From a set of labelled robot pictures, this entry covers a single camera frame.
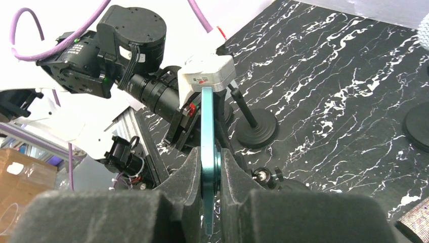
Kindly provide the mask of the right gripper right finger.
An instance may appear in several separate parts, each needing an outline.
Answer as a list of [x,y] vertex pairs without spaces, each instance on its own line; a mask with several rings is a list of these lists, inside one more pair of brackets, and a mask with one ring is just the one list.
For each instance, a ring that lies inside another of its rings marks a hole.
[[380,205],[348,193],[266,190],[223,149],[223,242],[396,242]]

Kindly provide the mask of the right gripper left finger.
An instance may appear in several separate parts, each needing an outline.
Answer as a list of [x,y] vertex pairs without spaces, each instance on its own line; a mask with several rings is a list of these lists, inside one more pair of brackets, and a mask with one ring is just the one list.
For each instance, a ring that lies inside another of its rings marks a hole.
[[10,242],[199,242],[200,148],[153,190],[49,191]]

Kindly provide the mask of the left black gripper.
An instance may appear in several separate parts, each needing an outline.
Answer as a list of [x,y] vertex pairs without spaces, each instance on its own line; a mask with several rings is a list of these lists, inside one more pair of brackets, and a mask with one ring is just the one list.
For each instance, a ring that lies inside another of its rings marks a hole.
[[187,107],[179,107],[179,69],[172,65],[153,75],[134,74],[127,84],[127,93],[169,123],[163,142],[188,154],[200,145],[200,95],[192,95]]

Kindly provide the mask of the black phone blue edge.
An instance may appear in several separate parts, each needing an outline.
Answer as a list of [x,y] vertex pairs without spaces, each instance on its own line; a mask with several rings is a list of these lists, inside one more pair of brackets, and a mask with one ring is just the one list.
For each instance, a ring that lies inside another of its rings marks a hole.
[[203,87],[201,91],[201,196],[204,228],[207,235],[213,234],[215,196],[219,190],[221,172],[220,153],[215,144],[213,89]]

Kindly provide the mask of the black phone stand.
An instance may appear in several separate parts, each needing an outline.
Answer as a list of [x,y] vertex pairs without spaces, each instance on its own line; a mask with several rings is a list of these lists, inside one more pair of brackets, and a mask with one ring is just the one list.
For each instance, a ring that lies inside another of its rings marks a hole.
[[275,115],[266,109],[250,109],[238,88],[232,85],[228,85],[228,88],[243,114],[235,126],[238,142],[250,149],[259,149],[273,142],[278,135],[278,121]]

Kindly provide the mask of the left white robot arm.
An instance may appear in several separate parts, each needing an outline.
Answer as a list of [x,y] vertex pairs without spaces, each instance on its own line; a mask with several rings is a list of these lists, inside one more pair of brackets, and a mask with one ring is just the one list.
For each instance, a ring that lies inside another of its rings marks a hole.
[[[120,90],[150,107],[166,121],[172,121],[193,94],[204,87],[219,91],[231,81],[234,71],[221,74],[220,64],[231,64],[229,56],[208,53],[196,57],[177,74],[178,85],[170,87],[162,79],[160,65],[166,37],[166,23],[155,12],[134,7],[110,6],[96,31],[86,27],[63,34],[54,50],[30,57],[58,85],[72,94],[111,97],[111,88]],[[85,122],[67,121],[69,114],[46,99],[43,85],[29,87],[17,82],[1,82],[1,122],[18,119],[25,124],[53,132],[83,149],[96,160],[114,158],[114,152],[131,151],[128,141],[119,141]]]

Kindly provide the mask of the black microphone stand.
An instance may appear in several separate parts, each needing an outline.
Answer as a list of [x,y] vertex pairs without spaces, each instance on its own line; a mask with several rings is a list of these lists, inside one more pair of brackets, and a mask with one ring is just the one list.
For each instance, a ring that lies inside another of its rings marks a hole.
[[411,144],[428,153],[428,102],[410,109],[404,118],[403,130]]

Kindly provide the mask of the cardboard box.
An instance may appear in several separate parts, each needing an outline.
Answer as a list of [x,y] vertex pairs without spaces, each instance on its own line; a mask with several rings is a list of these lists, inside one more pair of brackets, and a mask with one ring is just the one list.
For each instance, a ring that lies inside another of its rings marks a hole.
[[29,204],[38,194],[53,190],[57,167],[11,148],[1,149],[1,214],[12,204]]

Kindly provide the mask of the clear plastic cup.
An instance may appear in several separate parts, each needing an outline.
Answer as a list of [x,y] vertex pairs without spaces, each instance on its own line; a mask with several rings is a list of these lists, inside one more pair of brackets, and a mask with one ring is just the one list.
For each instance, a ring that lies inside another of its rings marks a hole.
[[1,236],[13,233],[21,217],[23,207],[18,203],[12,203],[1,216]]

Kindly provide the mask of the glitter microphone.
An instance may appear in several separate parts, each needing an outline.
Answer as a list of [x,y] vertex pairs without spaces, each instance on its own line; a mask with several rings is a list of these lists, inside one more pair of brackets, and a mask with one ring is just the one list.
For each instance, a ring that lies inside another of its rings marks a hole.
[[395,227],[411,242],[428,243],[428,198],[403,215]]

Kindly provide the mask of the white microphone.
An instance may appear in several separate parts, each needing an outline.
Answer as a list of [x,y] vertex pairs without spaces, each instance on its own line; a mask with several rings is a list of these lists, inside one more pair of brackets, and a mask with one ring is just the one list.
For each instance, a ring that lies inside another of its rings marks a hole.
[[428,50],[428,19],[423,19],[417,29],[417,36],[420,45]]

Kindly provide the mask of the aluminium frame rail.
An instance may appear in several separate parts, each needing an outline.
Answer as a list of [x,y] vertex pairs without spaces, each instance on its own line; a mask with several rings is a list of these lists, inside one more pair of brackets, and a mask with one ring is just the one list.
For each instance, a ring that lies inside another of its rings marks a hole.
[[[119,115],[106,131],[94,132],[86,126],[82,134],[71,141],[74,147],[83,149],[91,156],[102,156],[105,151],[109,151],[113,145],[113,136],[120,136],[130,141],[133,136],[142,136],[138,127],[136,111],[131,107]],[[29,131],[11,123],[1,123],[1,133],[16,140],[36,147],[50,155],[68,159],[69,151],[67,142],[43,131],[34,133],[35,129]]]

